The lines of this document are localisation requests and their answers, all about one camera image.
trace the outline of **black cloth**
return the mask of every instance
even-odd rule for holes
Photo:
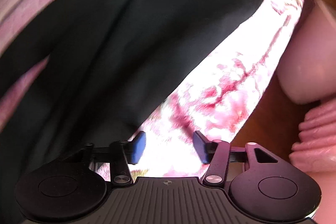
[[[21,174],[84,142],[127,140],[263,0],[55,0],[0,58],[0,97],[49,56],[0,134],[0,223]]]

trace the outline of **crosshair symbol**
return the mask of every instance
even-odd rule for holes
[[[170,185],[170,184],[172,184],[173,182],[172,182],[171,180],[165,180],[163,183],[166,184],[166,185]]]

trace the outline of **bed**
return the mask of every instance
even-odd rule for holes
[[[53,0],[0,0],[0,57],[32,18]],[[200,130],[231,142],[265,91],[298,22],[303,0],[264,0],[148,117],[147,145],[133,177],[201,176],[192,145]],[[0,131],[48,59],[24,74],[0,100]],[[109,180],[109,166],[98,173]]]

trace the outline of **ribbed black surface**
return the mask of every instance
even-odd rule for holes
[[[221,189],[197,178],[139,178],[115,189],[98,210],[75,224],[257,224],[236,210]],[[312,224],[311,220],[302,224]]]

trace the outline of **wooden floor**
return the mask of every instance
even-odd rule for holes
[[[276,75],[259,104],[231,145],[243,147],[256,142],[284,160],[289,160],[291,146],[299,140],[298,125],[316,104],[296,105],[283,93]]]

